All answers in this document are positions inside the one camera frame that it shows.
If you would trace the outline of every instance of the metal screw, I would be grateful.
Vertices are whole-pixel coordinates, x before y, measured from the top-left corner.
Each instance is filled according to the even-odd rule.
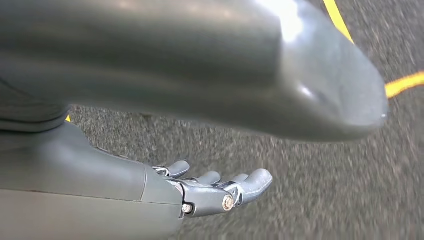
[[[183,213],[185,213],[185,214],[189,214],[189,213],[191,213],[191,212],[192,212],[192,210],[193,210],[193,207],[192,207],[190,204],[183,204],[183,205],[182,205],[181,211],[182,211]]]
[[[225,211],[230,211],[233,208],[234,205],[234,199],[231,195],[226,195],[224,197],[224,200],[222,201],[222,208]]]

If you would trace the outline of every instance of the gray pavement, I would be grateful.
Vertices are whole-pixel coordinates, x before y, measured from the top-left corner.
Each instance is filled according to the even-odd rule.
[[[356,45],[386,81],[424,70],[422,0],[336,0]],[[320,0],[313,4],[325,11]],[[179,240],[424,239],[424,87],[390,100],[385,127],[358,142],[299,143],[167,117],[76,106],[91,143],[148,164],[186,158],[224,179],[266,168],[255,203],[188,219]]]

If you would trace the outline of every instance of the yellow line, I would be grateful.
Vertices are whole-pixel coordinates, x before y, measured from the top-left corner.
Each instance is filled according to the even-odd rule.
[[[349,33],[348,28],[343,21],[342,15],[337,8],[335,0],[324,0],[324,4],[335,27],[353,43],[354,41],[352,40],[351,34]]]
[[[385,93],[388,98],[393,98],[401,92],[419,85],[424,85],[424,71],[387,83]]]
[[[323,1],[335,27],[353,43],[354,41],[352,40],[351,34],[343,21],[335,0]],[[419,85],[424,85],[424,71],[387,83],[385,85],[385,92],[388,98],[393,98],[401,92]]]

